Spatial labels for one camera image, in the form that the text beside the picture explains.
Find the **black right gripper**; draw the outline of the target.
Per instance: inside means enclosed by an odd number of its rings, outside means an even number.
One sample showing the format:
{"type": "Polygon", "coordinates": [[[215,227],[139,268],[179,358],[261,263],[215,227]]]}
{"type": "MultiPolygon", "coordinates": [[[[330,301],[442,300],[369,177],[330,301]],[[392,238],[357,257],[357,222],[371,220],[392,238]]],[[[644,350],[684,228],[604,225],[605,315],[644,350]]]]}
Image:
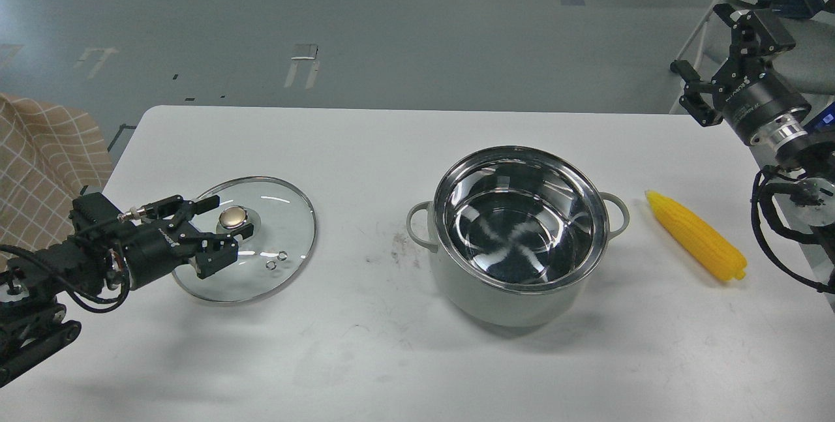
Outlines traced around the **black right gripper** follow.
{"type": "Polygon", "coordinates": [[[763,126],[782,116],[802,121],[811,104],[770,62],[797,45],[780,18],[767,8],[735,8],[730,3],[716,4],[713,12],[731,29],[727,61],[712,83],[702,80],[689,61],[672,61],[671,72],[684,83],[680,107],[702,127],[719,125],[724,117],[749,147],[757,143],[763,126]],[[704,95],[713,96],[716,109],[704,95]]]}

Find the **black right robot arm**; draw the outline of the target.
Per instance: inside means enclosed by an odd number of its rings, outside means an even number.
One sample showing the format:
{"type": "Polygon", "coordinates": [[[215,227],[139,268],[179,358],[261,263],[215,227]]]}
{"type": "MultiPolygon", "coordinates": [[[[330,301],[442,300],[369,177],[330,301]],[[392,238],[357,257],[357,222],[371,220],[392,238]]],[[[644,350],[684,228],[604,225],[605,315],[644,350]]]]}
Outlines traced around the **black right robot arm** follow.
{"type": "Polygon", "coordinates": [[[772,63],[796,46],[778,16],[733,3],[714,4],[710,11],[730,29],[728,56],[709,78],[677,57],[670,69],[683,82],[678,103],[699,125],[727,122],[748,147],[770,149],[775,163],[757,173],[750,199],[757,243],[788,276],[833,294],[832,279],[807,279],[778,259],[761,227],[767,222],[780,237],[820,246],[833,259],[833,127],[810,132],[802,125],[811,104],[772,63]]]}

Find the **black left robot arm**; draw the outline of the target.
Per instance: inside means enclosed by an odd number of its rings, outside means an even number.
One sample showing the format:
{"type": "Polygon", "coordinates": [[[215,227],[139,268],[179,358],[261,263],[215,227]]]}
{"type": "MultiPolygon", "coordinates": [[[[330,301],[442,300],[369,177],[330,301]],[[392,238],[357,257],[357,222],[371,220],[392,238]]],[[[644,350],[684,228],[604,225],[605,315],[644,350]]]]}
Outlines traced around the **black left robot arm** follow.
{"type": "Polygon", "coordinates": [[[239,240],[251,237],[254,226],[242,220],[204,232],[191,222],[219,205],[216,195],[199,201],[175,195],[122,212],[92,193],[72,202],[74,232],[62,243],[36,252],[3,245],[10,259],[2,273],[2,384],[80,335],[81,323],[66,319],[57,299],[62,292],[82,309],[107,313],[179,265],[191,265],[199,279],[232,265],[239,240]]]}

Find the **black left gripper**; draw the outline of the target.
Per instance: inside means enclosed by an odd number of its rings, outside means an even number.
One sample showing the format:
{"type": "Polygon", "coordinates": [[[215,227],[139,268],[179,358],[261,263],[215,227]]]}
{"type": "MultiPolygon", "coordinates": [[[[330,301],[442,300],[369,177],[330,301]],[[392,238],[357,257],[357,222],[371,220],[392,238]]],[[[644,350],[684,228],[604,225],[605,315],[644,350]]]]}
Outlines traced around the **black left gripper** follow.
{"type": "Polygon", "coordinates": [[[136,291],[169,275],[180,265],[191,265],[198,279],[203,280],[236,262],[238,240],[250,238],[254,234],[253,225],[229,233],[209,233],[200,232],[188,222],[219,205],[217,195],[196,201],[175,195],[134,208],[134,219],[148,222],[135,227],[134,235],[123,242],[129,289],[136,291]],[[170,228],[173,223],[179,226],[170,228]]]}

